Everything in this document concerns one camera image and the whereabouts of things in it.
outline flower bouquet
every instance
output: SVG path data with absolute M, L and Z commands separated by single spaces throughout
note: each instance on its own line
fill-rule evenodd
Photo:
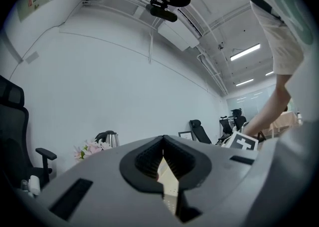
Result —
M 81 149 L 79 146 L 74 147 L 75 148 L 75 154 L 74 157 L 77 162 L 80 162 L 84 160 L 85 158 L 89 157 L 92 154 L 101 152 L 103 150 L 110 149 L 110 144 L 105 142 L 96 142 L 94 139 L 91 139 L 90 141 L 85 140 L 85 145 Z

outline black mesh chair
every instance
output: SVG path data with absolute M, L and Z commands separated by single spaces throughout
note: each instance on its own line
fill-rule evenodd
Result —
M 203 126 L 201 126 L 200 120 L 191 120 L 189 121 L 189 124 L 199 142 L 211 144 L 211 141 L 207 136 Z
M 227 116 L 221 116 L 220 118 L 221 120 L 219 120 L 219 123 L 223 126 L 224 134 L 218 139 L 217 144 L 221 144 L 225 139 L 229 138 L 233 134 Z
M 244 123 L 247 122 L 246 118 L 242 115 L 238 116 L 236 115 L 237 117 L 234 118 L 234 122 L 235 122 L 235 125 L 236 125 L 236 128 L 238 131 L 240 131 L 240 129 L 242 128 L 242 126 L 244 125 Z M 266 137 L 265 135 L 263 134 L 262 131 L 258 132 L 257 134 L 257 137 L 254 136 L 254 138 L 256 138 L 258 140 L 258 143 L 260 142 L 263 142 L 266 140 Z
M 26 129 L 29 113 L 24 108 L 22 88 L 0 76 L 0 154 L 1 168 L 13 187 L 20 188 L 21 180 L 31 175 L 40 179 L 40 187 L 49 182 L 48 159 L 56 155 L 46 149 L 35 151 L 42 155 L 43 168 L 33 167 L 26 148 Z
M 237 130 L 240 130 L 241 127 L 244 125 L 244 123 L 247 122 L 246 118 L 244 116 L 239 116 L 237 118 L 234 118 L 234 123 L 236 125 Z

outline black strap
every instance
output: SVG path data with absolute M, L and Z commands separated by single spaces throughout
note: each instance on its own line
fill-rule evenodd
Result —
M 282 21 L 281 17 L 278 15 L 275 15 L 272 11 L 273 8 L 264 0 L 250 0 L 253 4 L 255 4 L 256 6 L 260 7 L 261 9 L 263 9 L 264 11 L 266 11 L 267 13 L 271 14 L 273 17 L 275 17 L 276 19 L 279 19 L 280 21 Z

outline chair headrest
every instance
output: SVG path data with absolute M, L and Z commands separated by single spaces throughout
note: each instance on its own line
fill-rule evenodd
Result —
M 0 104 L 11 105 L 14 108 L 24 106 L 23 89 L 0 76 Z
M 232 110 L 232 112 L 235 118 L 240 117 L 242 113 L 241 110 Z
M 201 126 L 201 122 L 200 120 L 190 120 L 190 125 L 194 128 L 200 127 Z

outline ceiling light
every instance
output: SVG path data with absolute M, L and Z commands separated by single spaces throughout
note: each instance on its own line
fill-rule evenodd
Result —
M 254 81 L 254 80 L 251 79 L 251 80 L 245 81 L 245 82 L 243 82 L 243 83 L 237 84 L 236 86 L 240 86 L 240 85 L 243 85 L 243 84 L 245 84 L 245 83 L 249 83 L 249 82 L 251 82 L 251 81 Z
M 269 75 L 271 75 L 272 73 L 273 73 L 273 71 L 272 71 L 272 72 L 267 73 L 267 74 L 266 74 L 266 76 L 269 76 Z
M 259 48 L 260 48 L 260 44 L 252 46 L 251 48 L 248 48 L 247 50 L 244 50 L 244 51 L 240 52 L 239 54 L 236 54 L 236 55 L 230 57 L 230 60 L 234 61 L 234 60 L 236 60 L 236 59 L 238 59 L 246 54 L 249 54 L 249 53 L 251 53 Z

